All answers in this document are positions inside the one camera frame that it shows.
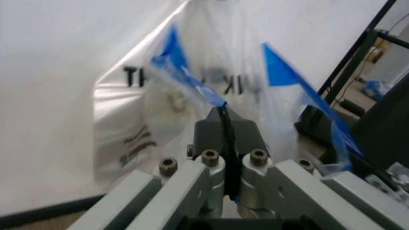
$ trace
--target white wall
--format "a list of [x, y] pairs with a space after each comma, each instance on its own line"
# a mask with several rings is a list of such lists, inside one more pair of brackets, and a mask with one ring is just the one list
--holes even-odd
[[[409, 0], [397, 0], [392, 8], [386, 13], [383, 19], [376, 26], [377, 29], [390, 30], [390, 28], [409, 13]], [[409, 24], [409, 17], [405, 18], [390, 32], [391, 35], [399, 35]]]
[[[93, 82], [179, 3], [0, 1], [0, 216], [105, 191], [92, 174]], [[287, 3], [249, 10], [319, 87], [385, 0]]]

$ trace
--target hex socket bolt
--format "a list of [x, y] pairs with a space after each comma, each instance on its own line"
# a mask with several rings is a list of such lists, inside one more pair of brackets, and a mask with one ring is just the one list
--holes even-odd
[[255, 166], [264, 166], [267, 163], [268, 154], [262, 149], [253, 149], [250, 152], [250, 162]]
[[166, 157], [159, 163], [159, 172], [162, 176], [172, 176], [178, 169], [178, 162], [172, 157]]
[[313, 173], [314, 165], [307, 159], [299, 159], [298, 164], [303, 167], [303, 169], [307, 170], [309, 173]]
[[206, 149], [202, 152], [202, 163], [213, 167], [219, 164], [219, 153], [213, 149]]

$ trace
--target blue plastic bag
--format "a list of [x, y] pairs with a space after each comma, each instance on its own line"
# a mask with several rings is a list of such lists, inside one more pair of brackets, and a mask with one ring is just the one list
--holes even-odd
[[292, 69], [273, 49], [267, 44], [262, 44], [264, 51], [267, 78], [271, 87], [289, 86], [299, 84], [309, 97], [309, 104], [316, 106], [331, 120], [331, 139], [337, 152], [338, 163], [327, 165], [329, 171], [348, 170], [351, 167], [349, 152], [362, 156], [353, 138], [348, 132], [346, 125], [339, 120], [330, 106], [315, 92], [315, 90]]
[[225, 100], [214, 90], [196, 79], [189, 68], [188, 61], [180, 44], [176, 25], [170, 27], [163, 52], [152, 58], [152, 64], [168, 72], [169, 77], [185, 86], [193, 95], [209, 102], [213, 106], [222, 106]]

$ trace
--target black machine part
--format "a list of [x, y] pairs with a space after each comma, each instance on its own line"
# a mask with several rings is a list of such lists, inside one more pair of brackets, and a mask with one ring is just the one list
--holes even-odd
[[254, 149], [267, 148], [254, 121], [240, 117], [226, 105], [214, 107], [194, 126], [193, 159], [215, 150], [226, 161], [225, 195], [235, 200], [239, 192], [241, 159]]

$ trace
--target plastic bag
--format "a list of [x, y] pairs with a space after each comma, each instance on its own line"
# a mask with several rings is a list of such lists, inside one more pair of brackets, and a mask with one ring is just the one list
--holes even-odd
[[356, 143], [348, 132], [346, 125], [338, 119], [331, 107], [315, 92], [315, 90], [293, 70], [268, 44], [262, 45], [270, 87], [286, 87], [298, 85], [304, 90], [299, 105], [309, 104], [319, 108], [331, 120], [331, 140], [337, 152], [337, 163], [325, 165], [327, 173], [351, 169], [349, 152], [362, 156]]
[[[97, 83], [97, 177], [110, 183], [134, 168], [150, 173], [164, 156], [181, 161], [186, 145], [193, 142], [194, 123], [225, 102], [240, 116], [256, 122], [274, 163], [300, 155], [293, 124], [302, 104], [317, 105], [334, 121], [332, 137], [339, 161], [324, 169], [348, 169], [347, 149], [359, 151], [345, 127], [306, 81], [268, 46], [261, 48], [261, 42], [247, 30], [242, 9], [234, 4], [182, 3], [147, 35], [143, 45], [136, 46], [126, 61]], [[271, 60], [280, 64], [272, 65]], [[139, 76], [135, 80], [139, 84], [128, 81], [130, 87], [124, 88], [122, 82], [119, 92], [112, 85], [106, 91], [103, 79], [117, 81], [121, 73], [123, 81], [126, 65], [138, 66], [137, 71], [126, 74]], [[278, 72], [280, 79], [273, 77]], [[305, 94], [288, 96], [295, 91]], [[118, 99], [104, 100], [104, 95], [116, 93]]]

